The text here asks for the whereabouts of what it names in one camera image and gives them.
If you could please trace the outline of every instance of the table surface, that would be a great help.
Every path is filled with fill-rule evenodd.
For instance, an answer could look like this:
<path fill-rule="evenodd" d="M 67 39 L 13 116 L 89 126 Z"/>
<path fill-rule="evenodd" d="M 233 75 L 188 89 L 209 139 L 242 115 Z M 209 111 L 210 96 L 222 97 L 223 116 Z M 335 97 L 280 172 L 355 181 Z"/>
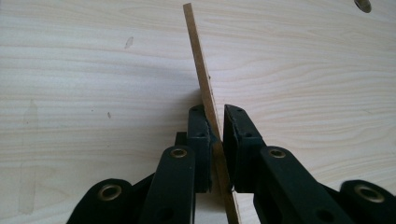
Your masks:
<path fill-rule="evenodd" d="M 155 171 L 201 103 L 185 3 L 0 1 L 1 223 L 65 223 L 95 183 Z M 193 1 L 220 119 L 243 107 L 333 189 L 396 194 L 396 2 L 372 7 Z M 227 223 L 216 186 L 196 223 Z"/>

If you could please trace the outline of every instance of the wood grain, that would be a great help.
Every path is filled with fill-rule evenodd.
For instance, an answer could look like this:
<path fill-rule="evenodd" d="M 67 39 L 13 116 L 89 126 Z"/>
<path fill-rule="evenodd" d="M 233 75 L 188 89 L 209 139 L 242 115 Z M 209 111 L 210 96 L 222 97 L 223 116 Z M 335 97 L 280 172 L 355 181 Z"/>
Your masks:
<path fill-rule="evenodd" d="M 202 101 L 204 102 L 205 115 L 211 126 L 213 134 L 218 139 L 218 142 L 213 144 L 213 163 L 216 166 L 219 188 L 224 200 L 227 220 L 229 223 L 240 223 L 240 217 L 235 207 L 235 198 L 230 190 L 231 182 L 228 175 L 227 161 L 225 160 L 224 150 L 220 140 L 221 135 L 219 131 L 218 111 L 216 110 L 216 103 L 212 92 L 212 86 L 210 84 L 210 75 L 206 69 L 205 56 L 201 48 L 191 3 L 184 5 L 183 9 L 186 17 L 187 28 L 189 30 L 191 49 L 194 56 L 195 68 L 197 70 Z"/>
<path fill-rule="evenodd" d="M 93 184 L 155 171 L 201 103 L 185 3 L 0 2 L 1 223 L 65 223 Z M 241 106 L 323 184 L 396 194 L 394 1 L 192 3 L 220 124 Z M 196 223 L 227 223 L 218 189 Z"/>

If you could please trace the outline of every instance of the wooden board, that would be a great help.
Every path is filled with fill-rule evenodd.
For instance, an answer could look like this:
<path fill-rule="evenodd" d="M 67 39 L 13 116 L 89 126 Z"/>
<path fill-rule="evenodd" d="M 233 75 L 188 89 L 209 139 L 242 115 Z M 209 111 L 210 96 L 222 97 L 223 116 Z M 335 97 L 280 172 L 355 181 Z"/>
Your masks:
<path fill-rule="evenodd" d="M 235 194 L 231 191 L 230 177 L 227 169 L 227 161 L 224 155 L 224 149 L 220 141 L 221 134 L 219 131 L 219 116 L 216 110 L 216 102 L 213 96 L 210 75 L 205 65 L 204 51 L 198 35 L 197 25 L 192 10 L 192 4 L 183 5 L 184 15 L 186 17 L 187 29 L 191 42 L 192 55 L 194 56 L 195 68 L 197 70 L 198 83 L 201 90 L 202 101 L 205 107 L 206 119 L 209 122 L 210 129 L 218 141 L 213 144 L 213 164 L 218 176 L 219 189 L 224 201 L 225 213 L 228 223 L 240 223 L 240 216 L 236 210 Z"/>
<path fill-rule="evenodd" d="M 1 223 L 65 223 L 93 184 L 155 171 L 201 102 L 185 3 L 0 2 Z M 220 120 L 241 106 L 323 184 L 396 194 L 394 1 L 193 5 Z M 226 220 L 198 195 L 196 223 Z"/>

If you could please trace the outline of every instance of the black plastic part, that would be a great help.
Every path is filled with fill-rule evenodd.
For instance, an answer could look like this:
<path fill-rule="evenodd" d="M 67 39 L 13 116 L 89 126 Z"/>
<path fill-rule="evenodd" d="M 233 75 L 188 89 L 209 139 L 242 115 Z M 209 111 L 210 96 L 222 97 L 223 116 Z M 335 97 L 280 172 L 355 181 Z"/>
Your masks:
<path fill-rule="evenodd" d="M 275 203 L 282 223 L 353 223 L 326 189 L 285 148 L 264 147 L 258 173 L 261 177 L 257 197 L 272 199 L 269 205 L 265 204 L 266 200 L 257 200 L 256 210 L 275 206 Z M 268 219 L 259 218 L 263 223 Z"/>
<path fill-rule="evenodd" d="M 344 209 L 357 223 L 396 223 L 396 198 L 375 184 L 346 181 L 339 195 Z"/>
<path fill-rule="evenodd" d="M 212 158 L 212 136 L 203 105 L 189 111 L 187 146 L 195 152 L 195 192 L 205 193 L 212 187 L 210 166 Z"/>
<path fill-rule="evenodd" d="M 67 224 L 136 223 L 153 177 L 150 175 L 133 186 L 120 179 L 107 179 L 97 183 L 78 203 Z M 99 195 L 105 186 L 119 186 L 120 195 L 113 200 L 104 201 Z"/>
<path fill-rule="evenodd" d="M 253 204 L 260 223 L 282 223 L 282 214 L 269 191 L 254 194 Z"/>
<path fill-rule="evenodd" d="M 175 139 L 175 146 L 186 146 L 187 145 L 187 133 L 177 132 Z"/>
<path fill-rule="evenodd" d="M 224 108 L 223 148 L 227 160 L 231 184 L 240 193 L 253 193 L 257 181 L 255 160 L 265 147 L 244 109 L 234 105 Z"/>
<path fill-rule="evenodd" d="M 195 156 L 191 148 L 176 146 L 166 149 L 138 223 L 193 223 L 194 168 Z"/>

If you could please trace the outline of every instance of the thin wooden plank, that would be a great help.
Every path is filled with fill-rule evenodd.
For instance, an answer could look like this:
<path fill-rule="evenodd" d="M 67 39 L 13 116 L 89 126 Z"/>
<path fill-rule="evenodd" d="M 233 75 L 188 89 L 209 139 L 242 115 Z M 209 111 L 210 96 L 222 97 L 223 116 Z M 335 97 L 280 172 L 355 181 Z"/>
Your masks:
<path fill-rule="evenodd" d="M 206 117 L 212 126 L 212 131 L 215 136 L 220 139 L 219 132 L 219 119 L 216 111 L 216 104 L 213 97 L 213 91 L 210 84 L 210 76 L 207 72 L 205 65 L 205 57 L 201 48 L 201 43 L 198 36 L 197 27 L 195 24 L 195 19 L 192 11 L 191 3 L 183 6 L 184 15 L 186 17 L 186 23 L 189 30 L 192 54 L 194 56 L 195 68 L 197 71 L 199 86 L 201 89 L 202 100 L 204 102 Z M 231 193 L 230 178 L 228 176 L 228 169 L 226 160 L 224 157 L 224 151 L 220 141 L 213 146 L 213 157 L 216 170 L 218 173 L 219 186 L 221 195 L 224 199 L 225 210 L 227 213 L 227 218 L 229 223 L 239 223 L 240 218 L 235 206 L 235 199 Z"/>

